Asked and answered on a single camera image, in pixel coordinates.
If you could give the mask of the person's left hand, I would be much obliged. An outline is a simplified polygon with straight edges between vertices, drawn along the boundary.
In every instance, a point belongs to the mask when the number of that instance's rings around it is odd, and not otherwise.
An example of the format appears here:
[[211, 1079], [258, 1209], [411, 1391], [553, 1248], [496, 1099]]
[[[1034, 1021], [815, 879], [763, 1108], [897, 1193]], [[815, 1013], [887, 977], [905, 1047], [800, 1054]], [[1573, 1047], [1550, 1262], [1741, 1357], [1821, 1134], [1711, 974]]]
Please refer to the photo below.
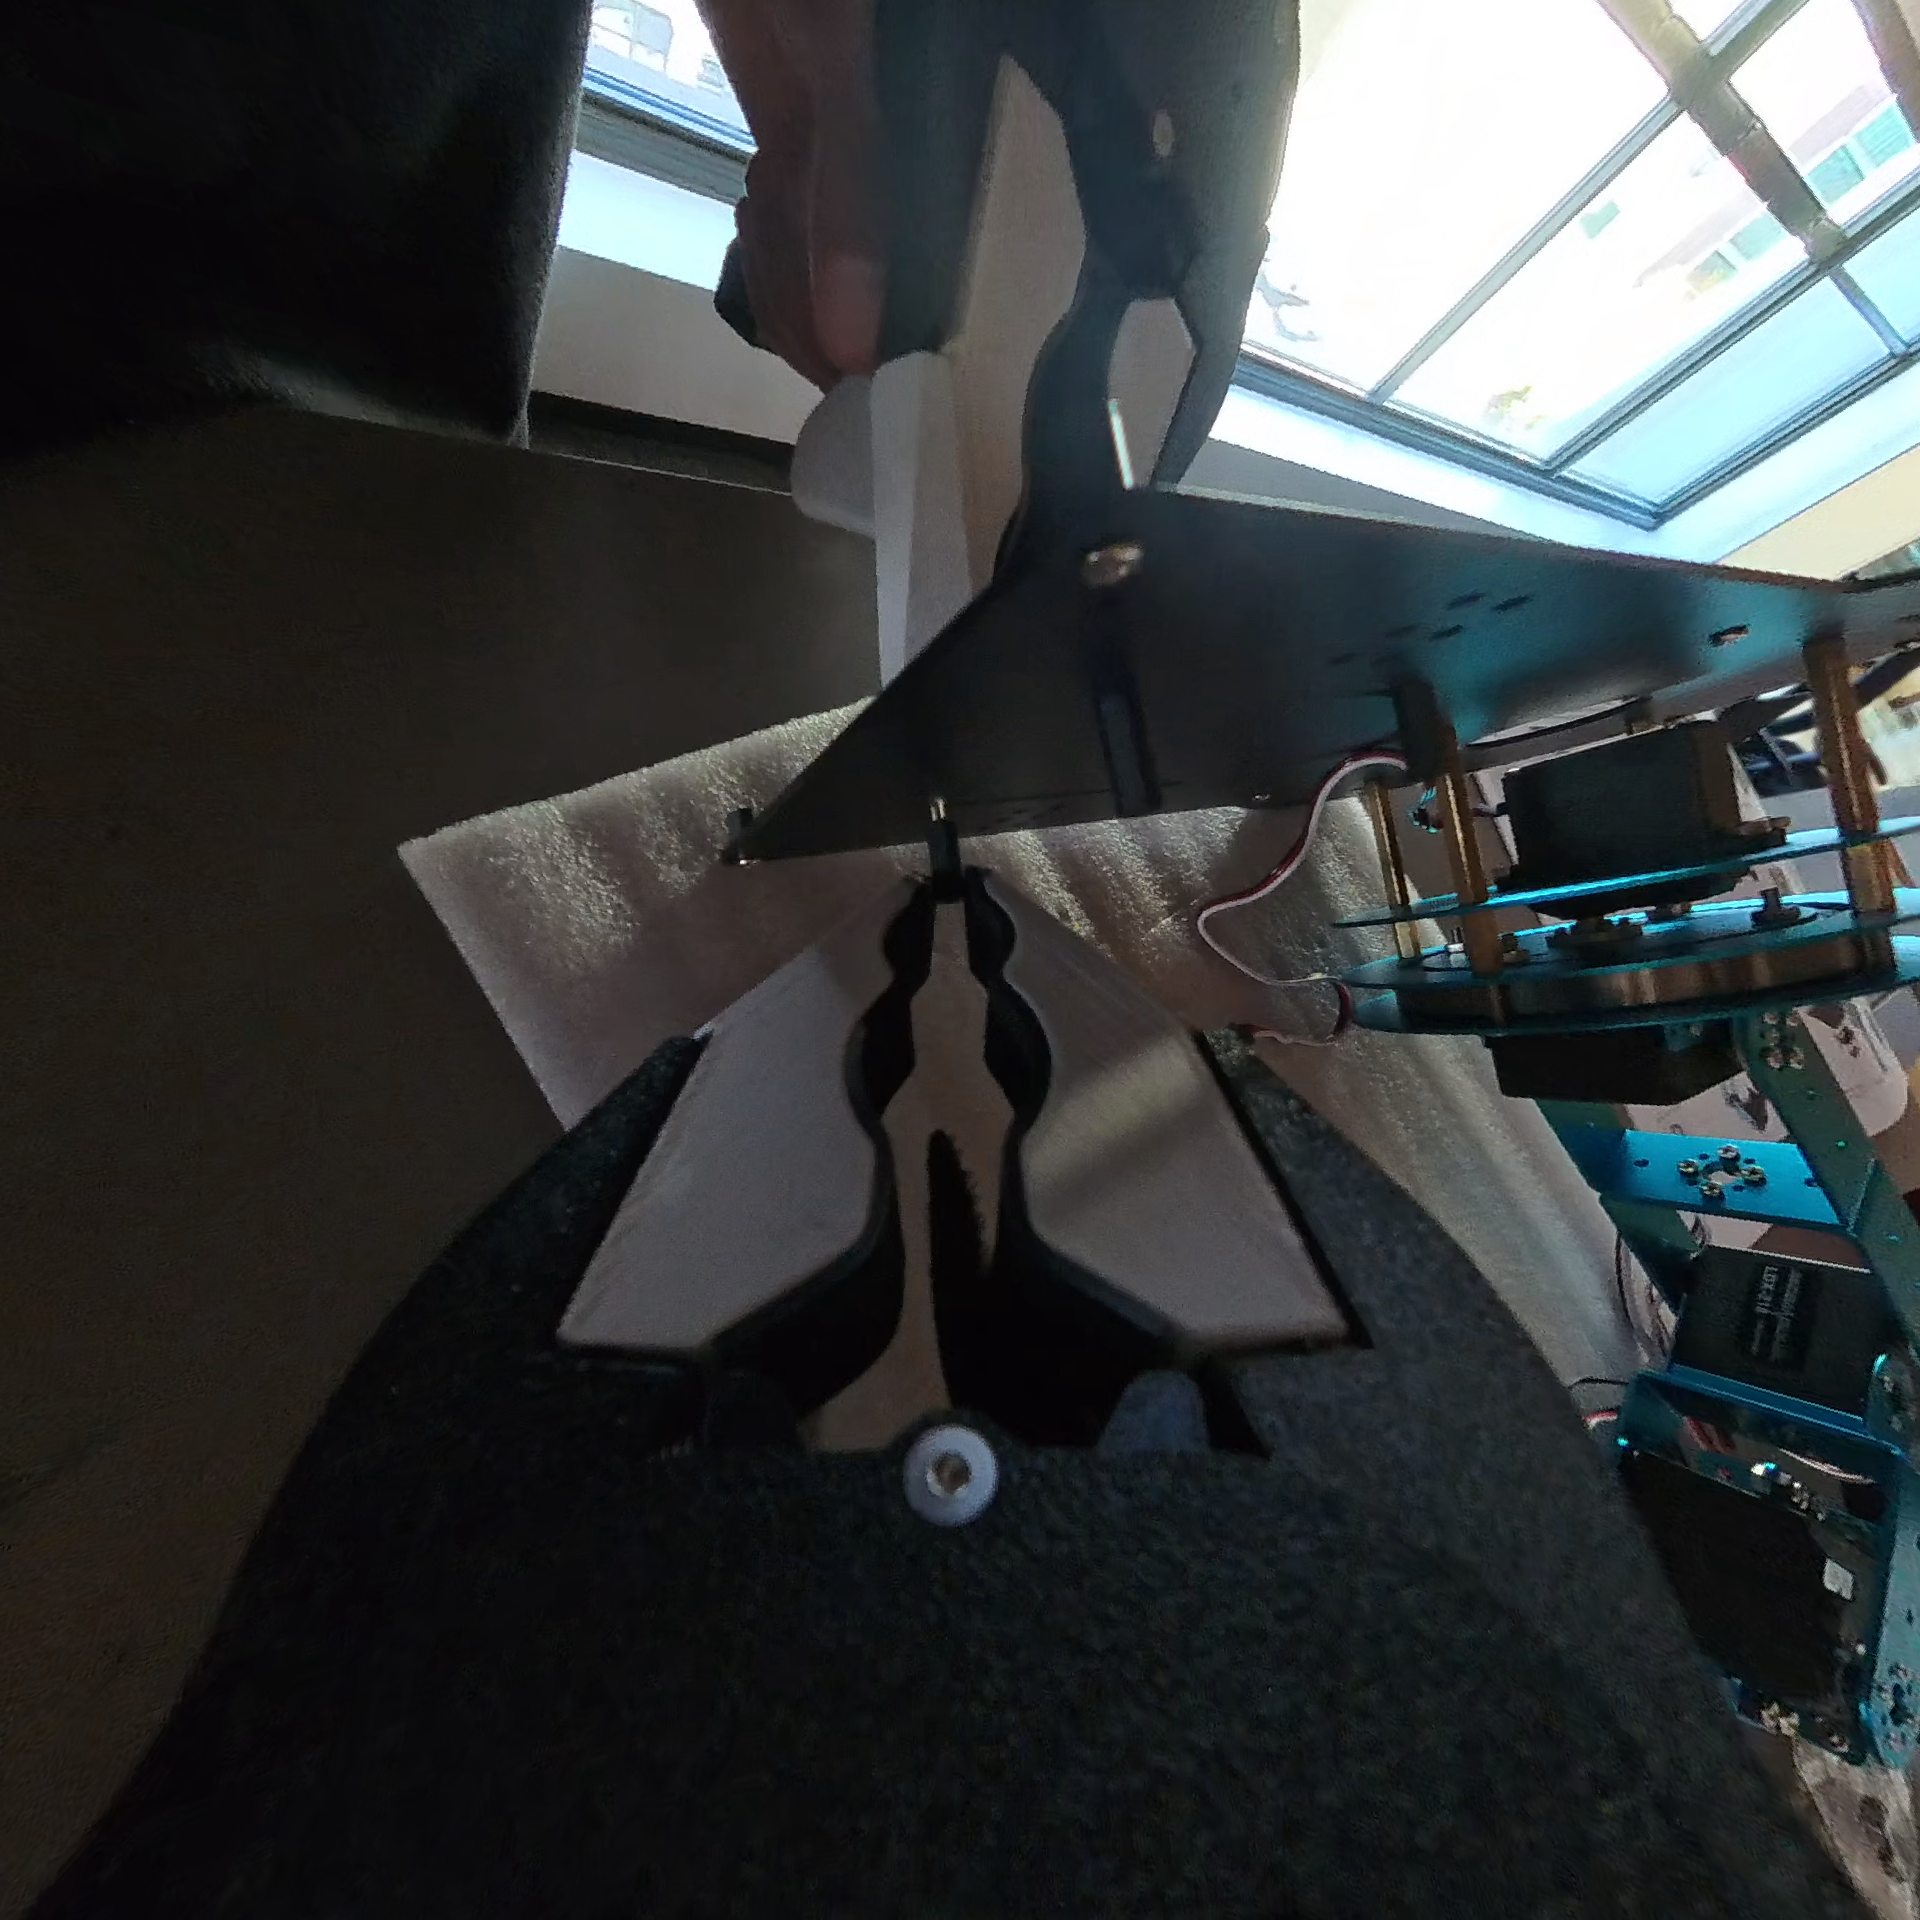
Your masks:
[[874, 3], [703, 3], [752, 134], [739, 285], [759, 347], [827, 392], [879, 366], [885, 294]]

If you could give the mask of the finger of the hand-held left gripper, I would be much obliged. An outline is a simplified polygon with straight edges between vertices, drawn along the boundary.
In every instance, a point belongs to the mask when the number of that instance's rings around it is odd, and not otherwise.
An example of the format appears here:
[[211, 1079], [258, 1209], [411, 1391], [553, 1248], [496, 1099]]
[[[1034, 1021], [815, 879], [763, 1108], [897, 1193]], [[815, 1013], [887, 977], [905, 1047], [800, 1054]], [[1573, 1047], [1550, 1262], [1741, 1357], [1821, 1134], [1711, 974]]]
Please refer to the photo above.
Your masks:
[[994, 576], [1025, 493], [1031, 377], [1085, 256], [1063, 118], [1021, 64], [1005, 64], [950, 340], [841, 379], [794, 446], [800, 512], [874, 547], [885, 681]]
[[1203, 446], [1191, 407], [1198, 349], [1176, 296], [1127, 303], [1109, 361], [1109, 429], [1129, 492], [1183, 481]]

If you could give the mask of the dark grey desk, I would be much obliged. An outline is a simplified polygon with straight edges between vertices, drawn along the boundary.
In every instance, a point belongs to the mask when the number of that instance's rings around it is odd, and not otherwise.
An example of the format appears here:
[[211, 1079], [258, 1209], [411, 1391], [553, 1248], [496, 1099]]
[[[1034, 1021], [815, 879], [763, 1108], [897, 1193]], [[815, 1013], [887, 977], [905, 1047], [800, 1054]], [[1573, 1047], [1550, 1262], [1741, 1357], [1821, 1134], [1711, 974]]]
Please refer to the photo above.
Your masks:
[[401, 843], [874, 672], [771, 488], [280, 411], [5, 468], [5, 1915], [560, 1129]]

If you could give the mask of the blue toy robot arm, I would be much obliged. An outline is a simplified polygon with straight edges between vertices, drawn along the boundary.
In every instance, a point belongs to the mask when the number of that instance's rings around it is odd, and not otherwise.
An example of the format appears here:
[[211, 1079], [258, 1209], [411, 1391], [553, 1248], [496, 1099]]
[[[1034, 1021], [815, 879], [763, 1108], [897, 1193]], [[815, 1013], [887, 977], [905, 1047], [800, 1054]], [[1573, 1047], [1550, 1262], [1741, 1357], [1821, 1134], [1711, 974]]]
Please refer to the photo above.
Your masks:
[[1017, 560], [739, 862], [1370, 779], [1361, 1025], [1475, 1039], [1666, 1303], [1617, 1451], [1742, 1717], [1917, 1758], [1917, 1219], [1822, 1005], [1917, 987], [1849, 678], [1917, 580], [1807, 582], [1142, 492]]

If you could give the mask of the white foam sheet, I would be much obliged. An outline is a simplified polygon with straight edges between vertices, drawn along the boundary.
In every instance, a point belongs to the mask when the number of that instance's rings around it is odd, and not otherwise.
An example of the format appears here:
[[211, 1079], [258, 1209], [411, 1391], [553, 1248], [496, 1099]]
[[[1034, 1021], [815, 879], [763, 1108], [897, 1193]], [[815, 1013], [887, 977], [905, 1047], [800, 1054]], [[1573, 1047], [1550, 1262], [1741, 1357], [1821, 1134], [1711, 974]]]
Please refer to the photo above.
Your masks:
[[[729, 813], [769, 801], [861, 711], [816, 711], [401, 848], [562, 1121], [923, 864], [915, 848], [750, 869], [719, 854]], [[1223, 919], [1250, 976], [1193, 932], [1203, 905], [1280, 864], [1301, 821], [1297, 807], [1214, 807], [1008, 831], [968, 854], [1190, 1025], [1290, 1032], [1261, 1044], [1261, 1062], [1457, 1239], [1550, 1367], [1627, 1375], [1641, 1345], [1618, 1303], [1617, 1230], [1546, 1119], [1501, 1095], [1480, 1044], [1327, 1043], [1333, 998], [1306, 981], [1359, 951], [1337, 920], [1376, 872], [1363, 807], [1333, 801], [1304, 869]]]

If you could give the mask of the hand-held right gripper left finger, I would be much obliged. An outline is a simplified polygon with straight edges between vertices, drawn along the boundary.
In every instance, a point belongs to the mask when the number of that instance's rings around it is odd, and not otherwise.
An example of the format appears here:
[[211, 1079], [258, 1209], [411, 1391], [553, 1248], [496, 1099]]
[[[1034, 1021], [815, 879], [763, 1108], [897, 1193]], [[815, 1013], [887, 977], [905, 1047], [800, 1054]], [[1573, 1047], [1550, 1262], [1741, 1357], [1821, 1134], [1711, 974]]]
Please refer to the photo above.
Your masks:
[[647, 1359], [877, 1359], [904, 1296], [882, 1118], [933, 886], [897, 879], [727, 1005], [560, 1319]]

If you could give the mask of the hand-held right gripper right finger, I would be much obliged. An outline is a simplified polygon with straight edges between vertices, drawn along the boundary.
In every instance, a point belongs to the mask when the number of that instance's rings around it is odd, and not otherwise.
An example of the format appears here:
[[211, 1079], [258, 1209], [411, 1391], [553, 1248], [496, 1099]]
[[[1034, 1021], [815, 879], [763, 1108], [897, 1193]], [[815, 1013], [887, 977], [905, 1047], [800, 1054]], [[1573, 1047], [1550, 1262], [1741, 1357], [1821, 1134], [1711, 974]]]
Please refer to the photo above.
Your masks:
[[1333, 1348], [1331, 1281], [1201, 1038], [1091, 940], [968, 872], [1001, 1200], [1071, 1284], [1177, 1353]]

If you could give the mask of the large window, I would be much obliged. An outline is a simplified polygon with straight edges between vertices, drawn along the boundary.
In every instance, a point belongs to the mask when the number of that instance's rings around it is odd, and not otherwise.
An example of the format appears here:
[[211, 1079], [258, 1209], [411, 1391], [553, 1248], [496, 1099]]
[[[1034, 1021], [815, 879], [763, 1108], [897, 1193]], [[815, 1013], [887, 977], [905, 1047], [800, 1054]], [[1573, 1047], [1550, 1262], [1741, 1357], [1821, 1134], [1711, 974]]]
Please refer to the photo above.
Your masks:
[[1301, 5], [1216, 433], [1719, 548], [1917, 452], [1917, 5]]

